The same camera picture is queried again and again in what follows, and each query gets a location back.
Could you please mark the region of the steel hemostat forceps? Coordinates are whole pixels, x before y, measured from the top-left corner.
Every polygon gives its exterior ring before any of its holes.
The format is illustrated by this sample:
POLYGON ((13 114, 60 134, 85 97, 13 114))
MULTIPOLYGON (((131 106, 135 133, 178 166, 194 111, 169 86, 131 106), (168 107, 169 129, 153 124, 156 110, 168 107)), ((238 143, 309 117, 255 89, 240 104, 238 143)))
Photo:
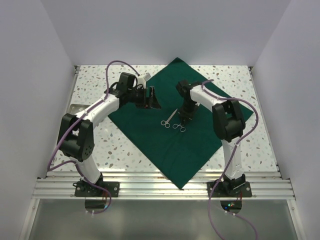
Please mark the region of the steel hemostat forceps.
POLYGON ((172 128, 179 129, 179 131, 182 133, 186 131, 186 128, 183 125, 181 125, 180 123, 173 124, 172 128))

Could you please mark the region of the steel surgical scissors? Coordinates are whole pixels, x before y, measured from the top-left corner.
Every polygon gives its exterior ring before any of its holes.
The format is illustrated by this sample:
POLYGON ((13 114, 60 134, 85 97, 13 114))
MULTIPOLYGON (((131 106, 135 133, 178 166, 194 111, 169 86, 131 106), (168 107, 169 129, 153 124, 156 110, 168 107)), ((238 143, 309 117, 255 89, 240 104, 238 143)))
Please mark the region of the steel surgical scissors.
POLYGON ((175 109, 172 113, 171 113, 171 115, 166 119, 166 120, 162 120, 161 122, 160 122, 160 124, 162 125, 162 126, 164 126, 165 128, 170 128, 170 126, 171 126, 171 124, 170 124, 170 121, 171 121, 171 119, 173 118, 173 116, 176 114, 176 112, 178 111, 178 109, 175 109))

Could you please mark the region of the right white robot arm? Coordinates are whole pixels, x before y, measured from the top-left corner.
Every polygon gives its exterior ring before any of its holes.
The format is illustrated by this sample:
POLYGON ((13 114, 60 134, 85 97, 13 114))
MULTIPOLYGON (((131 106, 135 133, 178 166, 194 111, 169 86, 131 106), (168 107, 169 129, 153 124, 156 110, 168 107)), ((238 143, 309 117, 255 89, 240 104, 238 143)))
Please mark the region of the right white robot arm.
POLYGON ((205 107, 212 113, 213 130, 221 140, 225 163, 223 180, 217 182, 214 191, 223 192, 231 197, 235 196, 246 183, 241 146, 238 143, 243 136, 246 123, 239 101, 214 96, 213 92, 200 82, 188 83, 187 80, 182 80, 175 88, 183 98, 182 107, 178 110, 180 127, 193 119, 199 106, 205 107))

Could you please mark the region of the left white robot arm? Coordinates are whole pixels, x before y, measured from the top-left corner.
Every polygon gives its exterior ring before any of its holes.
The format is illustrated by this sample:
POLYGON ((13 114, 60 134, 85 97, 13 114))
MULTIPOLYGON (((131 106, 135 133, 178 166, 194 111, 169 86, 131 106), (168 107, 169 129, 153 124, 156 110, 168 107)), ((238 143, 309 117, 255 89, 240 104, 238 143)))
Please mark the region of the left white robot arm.
POLYGON ((104 184, 99 181, 102 174, 92 157, 95 147, 94 129, 111 113, 128 103, 139 109, 161 109, 155 88, 147 86, 150 79, 149 73, 136 76, 122 72, 119 80, 96 102, 76 114, 67 113, 62 117, 58 149, 75 163, 81 178, 87 182, 87 192, 92 196, 99 196, 104 190, 104 184))

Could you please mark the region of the green surgical drape cloth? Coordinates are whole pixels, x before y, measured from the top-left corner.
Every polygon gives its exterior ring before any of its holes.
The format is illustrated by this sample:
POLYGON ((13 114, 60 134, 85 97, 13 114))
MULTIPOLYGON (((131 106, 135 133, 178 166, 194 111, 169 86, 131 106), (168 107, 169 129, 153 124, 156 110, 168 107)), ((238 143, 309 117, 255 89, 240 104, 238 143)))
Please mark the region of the green surgical drape cloth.
POLYGON ((185 126, 185 132, 173 129, 173 124, 181 123, 178 110, 184 99, 176 85, 183 80, 193 84, 206 78, 177 57, 147 82, 155 88, 161 109, 142 109, 127 103, 109 115, 119 130, 179 189, 222 147, 213 129, 212 113, 202 105, 185 126), (167 120, 175 109, 170 128, 165 128, 161 121, 167 120))

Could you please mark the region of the steel instrument tray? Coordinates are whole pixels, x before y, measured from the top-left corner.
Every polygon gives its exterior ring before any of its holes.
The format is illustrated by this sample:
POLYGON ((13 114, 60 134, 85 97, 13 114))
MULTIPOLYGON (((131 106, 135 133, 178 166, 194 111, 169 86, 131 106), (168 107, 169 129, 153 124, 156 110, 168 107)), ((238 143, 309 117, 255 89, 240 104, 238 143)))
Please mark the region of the steel instrument tray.
POLYGON ((75 115, 83 110, 85 110, 88 105, 85 104, 71 104, 67 111, 68 114, 75 115))

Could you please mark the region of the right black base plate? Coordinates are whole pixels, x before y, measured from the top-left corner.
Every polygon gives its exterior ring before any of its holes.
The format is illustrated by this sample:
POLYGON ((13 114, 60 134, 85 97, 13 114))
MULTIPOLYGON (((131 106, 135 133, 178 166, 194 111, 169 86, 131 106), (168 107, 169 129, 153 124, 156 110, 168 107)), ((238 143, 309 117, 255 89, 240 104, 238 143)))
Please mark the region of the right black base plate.
POLYGON ((250 198, 252 197, 251 185, 248 181, 220 181, 214 188, 212 198, 250 198))

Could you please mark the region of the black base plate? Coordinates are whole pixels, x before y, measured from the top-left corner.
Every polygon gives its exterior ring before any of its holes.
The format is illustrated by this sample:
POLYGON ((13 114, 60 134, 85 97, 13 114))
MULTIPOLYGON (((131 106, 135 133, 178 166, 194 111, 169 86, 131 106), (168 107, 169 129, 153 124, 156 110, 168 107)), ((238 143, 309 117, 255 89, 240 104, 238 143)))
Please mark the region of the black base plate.
POLYGON ((117 198, 120 190, 120 183, 116 181, 102 181, 96 186, 86 181, 78 181, 72 184, 75 187, 74 196, 83 198, 109 197, 117 198))
POLYGON ((212 198, 250 198, 252 197, 251 185, 248 181, 220 181, 214 188, 212 198))

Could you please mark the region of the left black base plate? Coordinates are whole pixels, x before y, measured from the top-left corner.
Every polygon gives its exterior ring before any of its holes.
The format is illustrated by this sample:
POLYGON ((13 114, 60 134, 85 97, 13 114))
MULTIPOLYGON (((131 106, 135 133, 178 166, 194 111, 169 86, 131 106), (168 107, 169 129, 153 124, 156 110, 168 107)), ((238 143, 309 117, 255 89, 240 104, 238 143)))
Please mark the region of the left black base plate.
POLYGON ((75 187, 74 196, 83 198, 109 197, 117 198, 120 190, 120 183, 116 181, 102 181, 96 186, 86 181, 78 181, 72 184, 75 187))

